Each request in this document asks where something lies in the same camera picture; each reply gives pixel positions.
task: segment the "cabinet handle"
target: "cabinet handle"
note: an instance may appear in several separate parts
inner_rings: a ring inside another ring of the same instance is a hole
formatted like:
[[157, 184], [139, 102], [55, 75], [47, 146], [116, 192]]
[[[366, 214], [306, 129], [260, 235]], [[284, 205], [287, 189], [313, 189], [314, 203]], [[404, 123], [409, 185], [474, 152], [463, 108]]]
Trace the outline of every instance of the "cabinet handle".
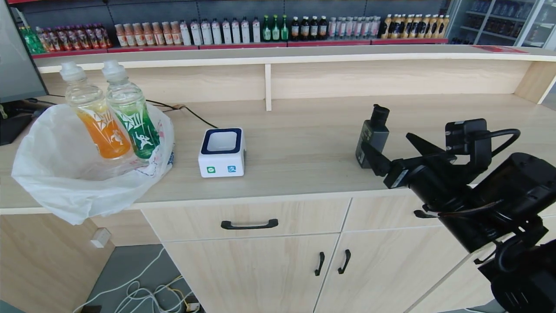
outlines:
[[320, 252], [320, 264], [319, 264], [319, 268], [317, 270], [315, 270], [315, 276], [320, 275], [320, 270], [322, 270], [322, 264], [324, 264], [324, 252]]
[[273, 228], [278, 226], [278, 219], [273, 218], [269, 219], [268, 224], [266, 225], [259, 225], [259, 226], [232, 226], [232, 222], [230, 221], [222, 221], [220, 227], [228, 230], [237, 230], [237, 229], [264, 229], [264, 228]]
[[349, 263], [349, 259], [351, 258], [351, 252], [349, 249], [346, 249], [346, 262], [344, 263], [344, 268], [338, 268], [338, 274], [343, 274], [346, 271], [346, 267]]

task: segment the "bottle cap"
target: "bottle cap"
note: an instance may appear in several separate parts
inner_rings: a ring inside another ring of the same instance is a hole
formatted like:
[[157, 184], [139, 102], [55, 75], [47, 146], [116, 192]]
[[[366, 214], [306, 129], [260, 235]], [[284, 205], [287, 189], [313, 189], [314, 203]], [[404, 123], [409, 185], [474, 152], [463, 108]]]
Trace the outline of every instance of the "bottle cap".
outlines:
[[126, 69], [121, 66], [116, 60], [104, 61], [104, 68], [102, 73], [104, 74], [106, 80], [122, 80], [127, 77]]
[[65, 81], [76, 81], [87, 78], [85, 71], [81, 66], [77, 66], [75, 62], [62, 62], [62, 70], [60, 71], [62, 79]]

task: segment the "green bottle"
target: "green bottle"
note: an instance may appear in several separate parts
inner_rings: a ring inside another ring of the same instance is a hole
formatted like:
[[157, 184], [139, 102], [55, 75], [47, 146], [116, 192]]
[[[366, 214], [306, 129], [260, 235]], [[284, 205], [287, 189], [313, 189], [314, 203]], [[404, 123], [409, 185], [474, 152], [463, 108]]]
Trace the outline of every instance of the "green bottle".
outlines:
[[278, 29], [278, 15], [274, 14], [274, 27], [272, 28], [272, 40], [280, 41], [280, 29]]
[[262, 22], [262, 40], [270, 41], [270, 39], [269, 16], [265, 15], [265, 20]]
[[286, 15], [282, 15], [282, 30], [281, 30], [281, 38], [282, 41], [287, 41], [287, 35], [289, 31], [287, 31], [287, 23], [286, 23]]

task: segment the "drawer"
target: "drawer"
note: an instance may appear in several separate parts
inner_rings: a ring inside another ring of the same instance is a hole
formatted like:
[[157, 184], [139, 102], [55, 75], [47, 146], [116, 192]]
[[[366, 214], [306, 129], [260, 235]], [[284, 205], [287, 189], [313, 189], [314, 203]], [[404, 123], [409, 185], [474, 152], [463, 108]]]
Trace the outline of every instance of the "drawer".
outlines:
[[423, 202], [416, 195], [353, 198], [344, 231], [442, 225], [437, 218], [417, 218]]
[[[340, 232], [349, 199], [144, 209], [161, 241]], [[272, 220], [277, 219], [277, 226]], [[224, 229], [222, 221], [231, 228]], [[256, 226], [268, 228], [249, 229]]]

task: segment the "red shelf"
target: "red shelf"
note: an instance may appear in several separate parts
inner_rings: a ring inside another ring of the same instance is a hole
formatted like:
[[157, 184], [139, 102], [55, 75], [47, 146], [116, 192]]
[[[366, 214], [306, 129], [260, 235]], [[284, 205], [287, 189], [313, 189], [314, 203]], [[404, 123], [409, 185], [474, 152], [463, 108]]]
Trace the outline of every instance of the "red shelf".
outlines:
[[81, 55], [96, 55], [96, 54], [107, 53], [107, 52], [108, 51], [106, 49], [60, 51], [60, 52], [41, 53], [39, 55], [32, 55], [32, 57], [45, 58], [45, 57], [58, 57], [58, 56], [81, 56]]
[[108, 53], [118, 52], [140, 52], [140, 51], [175, 51], [175, 50], [198, 50], [198, 46], [154, 46], [154, 47], [118, 47], [108, 49]]
[[320, 41], [289, 41], [288, 47], [325, 47], [325, 46], [368, 46], [370, 40], [320, 40]]
[[199, 46], [201, 50], [216, 49], [249, 49], [249, 48], [285, 48], [287, 42], [257, 42], [257, 43], [232, 43], [228, 45], [208, 45]]
[[448, 38], [371, 39], [371, 45], [424, 45], [427, 43], [448, 43]]

